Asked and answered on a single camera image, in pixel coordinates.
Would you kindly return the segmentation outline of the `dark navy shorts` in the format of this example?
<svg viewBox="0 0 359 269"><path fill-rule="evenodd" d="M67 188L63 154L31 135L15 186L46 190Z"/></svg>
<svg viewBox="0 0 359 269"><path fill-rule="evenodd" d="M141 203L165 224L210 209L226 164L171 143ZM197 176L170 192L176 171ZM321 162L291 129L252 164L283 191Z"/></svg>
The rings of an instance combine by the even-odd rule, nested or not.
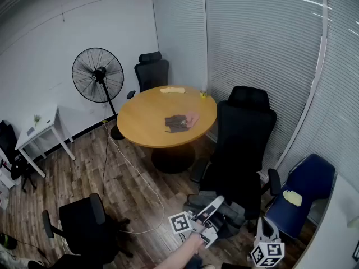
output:
<svg viewBox="0 0 359 269"><path fill-rule="evenodd" d="M179 133L188 131L187 118L185 115L173 115L164 118L165 126L169 128L168 133Z"/></svg>

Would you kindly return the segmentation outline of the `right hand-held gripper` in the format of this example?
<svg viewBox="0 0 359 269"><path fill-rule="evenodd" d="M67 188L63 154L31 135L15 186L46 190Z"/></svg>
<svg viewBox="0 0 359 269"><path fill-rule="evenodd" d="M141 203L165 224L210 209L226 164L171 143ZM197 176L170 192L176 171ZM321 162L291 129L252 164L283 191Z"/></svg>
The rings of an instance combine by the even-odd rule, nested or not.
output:
<svg viewBox="0 0 359 269"><path fill-rule="evenodd" d="M267 222L270 227L270 240L268 242L254 242L254 248L250 252L250 257L254 263L254 267L275 267L279 261L284 258L285 244L281 242L279 229L271 221ZM260 217L257 221L257 239L268 238L268 225L264 217Z"/></svg>

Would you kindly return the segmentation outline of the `black mesh high-back chair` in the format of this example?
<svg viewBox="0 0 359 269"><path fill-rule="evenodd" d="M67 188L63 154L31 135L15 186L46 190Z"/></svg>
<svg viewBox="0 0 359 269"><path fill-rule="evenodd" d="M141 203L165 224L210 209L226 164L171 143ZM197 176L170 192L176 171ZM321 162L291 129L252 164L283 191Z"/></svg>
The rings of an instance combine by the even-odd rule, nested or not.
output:
<svg viewBox="0 0 359 269"><path fill-rule="evenodd" d="M212 156L198 159L190 179L199 190L222 195L228 205L244 209L245 220L260 216L261 196L281 189L275 169L268 170L269 180L261 185L259 172L269 137L277 121L266 91L235 86L229 98L217 105L218 138Z"/></svg>

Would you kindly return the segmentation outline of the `black office chair with headrest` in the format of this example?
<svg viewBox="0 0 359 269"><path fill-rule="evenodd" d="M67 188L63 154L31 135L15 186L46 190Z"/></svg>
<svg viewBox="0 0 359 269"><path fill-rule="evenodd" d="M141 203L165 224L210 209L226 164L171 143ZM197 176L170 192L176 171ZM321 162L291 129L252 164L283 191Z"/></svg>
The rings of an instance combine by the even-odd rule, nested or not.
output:
<svg viewBox="0 0 359 269"><path fill-rule="evenodd" d="M140 92L168 85L169 62L162 59L160 51L140 54L134 66Z"/></svg>

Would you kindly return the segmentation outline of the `pale yellow cloth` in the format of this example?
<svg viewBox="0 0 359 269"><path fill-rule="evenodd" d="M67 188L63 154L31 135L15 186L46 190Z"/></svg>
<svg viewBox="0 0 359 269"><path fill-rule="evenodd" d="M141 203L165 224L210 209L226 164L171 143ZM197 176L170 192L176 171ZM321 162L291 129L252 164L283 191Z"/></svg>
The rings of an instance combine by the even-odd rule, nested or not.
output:
<svg viewBox="0 0 359 269"><path fill-rule="evenodd" d="M302 205L302 196L295 191L285 190L283 192L283 197L289 203L291 203L297 207L300 207Z"/></svg>

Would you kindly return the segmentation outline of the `pink cloth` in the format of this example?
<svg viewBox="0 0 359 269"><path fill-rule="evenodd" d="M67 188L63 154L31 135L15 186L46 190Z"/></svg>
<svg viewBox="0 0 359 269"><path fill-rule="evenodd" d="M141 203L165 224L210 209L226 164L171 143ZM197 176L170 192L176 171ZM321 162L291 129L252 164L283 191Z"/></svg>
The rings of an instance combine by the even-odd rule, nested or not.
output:
<svg viewBox="0 0 359 269"><path fill-rule="evenodd" d="M186 127L192 128L199 120L199 114L196 112L188 112L186 114Z"/></svg>

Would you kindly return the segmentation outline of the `black standing fan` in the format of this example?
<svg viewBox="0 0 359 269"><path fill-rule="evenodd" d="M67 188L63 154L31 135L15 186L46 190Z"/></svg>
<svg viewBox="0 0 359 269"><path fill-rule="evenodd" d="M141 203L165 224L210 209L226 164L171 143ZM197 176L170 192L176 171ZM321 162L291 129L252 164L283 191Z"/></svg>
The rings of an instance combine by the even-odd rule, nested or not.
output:
<svg viewBox="0 0 359 269"><path fill-rule="evenodd" d="M83 50L74 60L72 79L84 98L94 103L108 104L117 116L112 100L122 90L123 68L116 56L103 48Z"/></svg>

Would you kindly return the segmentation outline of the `person's left forearm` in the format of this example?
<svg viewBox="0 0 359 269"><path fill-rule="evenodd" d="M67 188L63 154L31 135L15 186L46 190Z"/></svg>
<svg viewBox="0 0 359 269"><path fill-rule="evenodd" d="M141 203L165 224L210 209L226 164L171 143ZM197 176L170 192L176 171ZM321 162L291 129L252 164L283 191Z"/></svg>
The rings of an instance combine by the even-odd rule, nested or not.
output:
<svg viewBox="0 0 359 269"><path fill-rule="evenodd" d="M199 249L203 244L200 234L192 233L179 248L154 269L202 269L203 260L199 256Z"/></svg>

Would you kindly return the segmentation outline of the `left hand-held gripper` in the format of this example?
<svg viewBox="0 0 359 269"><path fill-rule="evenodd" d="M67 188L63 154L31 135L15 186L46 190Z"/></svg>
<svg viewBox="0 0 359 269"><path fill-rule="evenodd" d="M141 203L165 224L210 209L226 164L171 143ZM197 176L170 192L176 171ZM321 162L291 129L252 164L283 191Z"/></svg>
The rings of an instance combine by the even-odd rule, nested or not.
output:
<svg viewBox="0 0 359 269"><path fill-rule="evenodd" d="M195 221L189 219L188 214L185 211L170 216L168 220L173 234L180 234L187 231L200 233L200 237L204 241L205 248L209 248L217 240L217 230L213 226L207 228L196 221L199 220L202 224L206 223L206 221L217 211L223 202L224 197L218 196L213 202L211 202L195 216Z"/></svg>

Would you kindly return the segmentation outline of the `white curved counter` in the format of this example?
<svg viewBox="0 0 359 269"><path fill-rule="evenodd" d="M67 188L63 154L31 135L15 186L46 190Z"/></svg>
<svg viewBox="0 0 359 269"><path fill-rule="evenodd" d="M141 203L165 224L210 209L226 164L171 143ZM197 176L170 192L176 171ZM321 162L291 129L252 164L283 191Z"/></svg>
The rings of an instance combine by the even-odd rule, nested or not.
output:
<svg viewBox="0 0 359 269"><path fill-rule="evenodd" d="M357 216L359 192L338 175L325 214L293 269L353 269L359 228L348 224Z"/></svg>

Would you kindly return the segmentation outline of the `round wooden table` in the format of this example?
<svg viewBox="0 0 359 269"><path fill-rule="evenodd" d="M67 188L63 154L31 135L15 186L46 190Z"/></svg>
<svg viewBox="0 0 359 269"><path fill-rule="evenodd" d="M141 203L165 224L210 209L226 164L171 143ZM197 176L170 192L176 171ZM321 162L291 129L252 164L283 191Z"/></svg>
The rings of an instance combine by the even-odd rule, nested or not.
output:
<svg viewBox="0 0 359 269"><path fill-rule="evenodd" d="M118 113L117 127L130 142L152 149L151 161L163 173L187 170L195 161L191 142L205 135L217 118L217 104L202 98L196 88L186 86L185 94L163 94L155 87L143 91L124 104ZM168 133L166 117L199 114L199 120L186 132Z"/></svg>

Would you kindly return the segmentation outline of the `glass partition with white blinds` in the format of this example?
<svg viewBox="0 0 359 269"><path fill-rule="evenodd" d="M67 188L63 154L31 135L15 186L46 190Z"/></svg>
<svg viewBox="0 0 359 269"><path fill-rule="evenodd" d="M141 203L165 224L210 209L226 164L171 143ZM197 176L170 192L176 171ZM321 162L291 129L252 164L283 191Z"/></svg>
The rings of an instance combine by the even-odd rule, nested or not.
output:
<svg viewBox="0 0 359 269"><path fill-rule="evenodd" d="M281 180L317 153L359 191L359 0L153 0L173 84L265 90L278 120L263 159Z"/></svg>

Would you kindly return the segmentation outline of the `small white desk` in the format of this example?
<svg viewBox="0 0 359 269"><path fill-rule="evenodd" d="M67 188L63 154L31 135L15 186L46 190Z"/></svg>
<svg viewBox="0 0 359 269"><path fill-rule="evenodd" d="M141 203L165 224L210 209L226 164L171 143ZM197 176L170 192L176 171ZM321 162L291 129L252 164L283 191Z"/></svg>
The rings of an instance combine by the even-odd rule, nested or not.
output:
<svg viewBox="0 0 359 269"><path fill-rule="evenodd" d="M19 150L20 154L28 161L28 163L40 174L42 178L46 177L46 174L36 165L36 163L30 158L30 156L25 152L25 147L31 143L40 151L41 156L45 159L46 155L36 144L35 140L42 136L43 134L51 131L57 141L65 149L67 154L72 160L76 160L75 155L72 153L70 148L66 145L65 140L60 136L59 131L56 128L56 120L59 120L59 125L61 125L62 120L59 114L58 105L50 104L46 108L42 109L39 114L39 120L35 121L35 116L31 119L28 119L25 122L25 125L20 132L20 135L17 139L17 144L15 150Z"/></svg>

